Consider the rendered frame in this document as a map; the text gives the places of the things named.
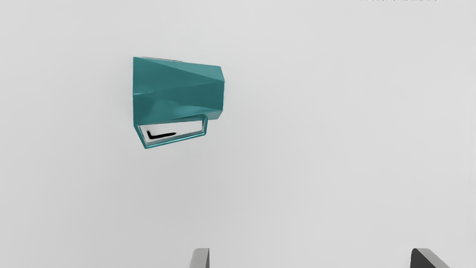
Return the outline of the teal faceted mug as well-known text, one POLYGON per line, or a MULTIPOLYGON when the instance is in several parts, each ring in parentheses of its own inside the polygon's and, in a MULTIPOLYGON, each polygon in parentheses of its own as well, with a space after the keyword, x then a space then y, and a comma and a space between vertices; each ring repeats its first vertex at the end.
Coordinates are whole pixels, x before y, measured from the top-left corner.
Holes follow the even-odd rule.
POLYGON ((133 125, 146 149, 205 136, 224 95, 220 66, 133 58, 133 125))

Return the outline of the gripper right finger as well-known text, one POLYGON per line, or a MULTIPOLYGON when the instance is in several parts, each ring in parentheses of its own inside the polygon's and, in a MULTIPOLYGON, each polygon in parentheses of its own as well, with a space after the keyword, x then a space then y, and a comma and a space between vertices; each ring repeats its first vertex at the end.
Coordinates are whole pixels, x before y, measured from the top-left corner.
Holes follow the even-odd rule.
POLYGON ((410 268, 450 268, 429 248, 413 248, 410 268))

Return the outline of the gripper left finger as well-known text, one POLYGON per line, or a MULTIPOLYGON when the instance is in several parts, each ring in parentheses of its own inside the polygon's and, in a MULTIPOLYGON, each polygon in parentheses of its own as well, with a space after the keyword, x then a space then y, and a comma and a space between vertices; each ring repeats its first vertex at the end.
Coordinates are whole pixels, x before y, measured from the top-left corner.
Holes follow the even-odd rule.
POLYGON ((210 249, 196 248, 192 253, 189 268, 210 268, 210 249))

